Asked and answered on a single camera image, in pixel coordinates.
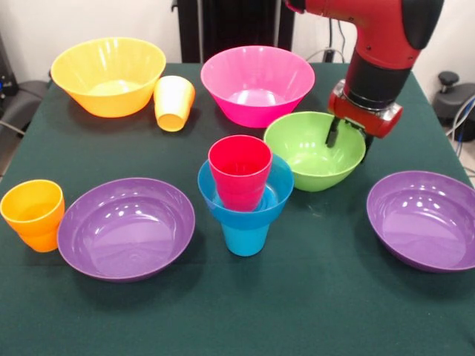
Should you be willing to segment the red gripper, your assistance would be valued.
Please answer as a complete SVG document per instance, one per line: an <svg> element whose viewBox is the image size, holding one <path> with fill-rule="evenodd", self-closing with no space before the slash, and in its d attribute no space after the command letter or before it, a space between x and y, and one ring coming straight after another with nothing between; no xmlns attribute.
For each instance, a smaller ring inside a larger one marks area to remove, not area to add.
<svg viewBox="0 0 475 356"><path fill-rule="evenodd" d="M376 110L364 108L350 101L344 92L345 80L341 79L330 94L328 111L334 115L327 134L325 145L333 148L338 137L340 119L344 119L361 128L364 135L365 152L363 163L373 144L374 136L382 139L392 131L403 114L403 107L397 103L390 104L387 108Z"/></svg>

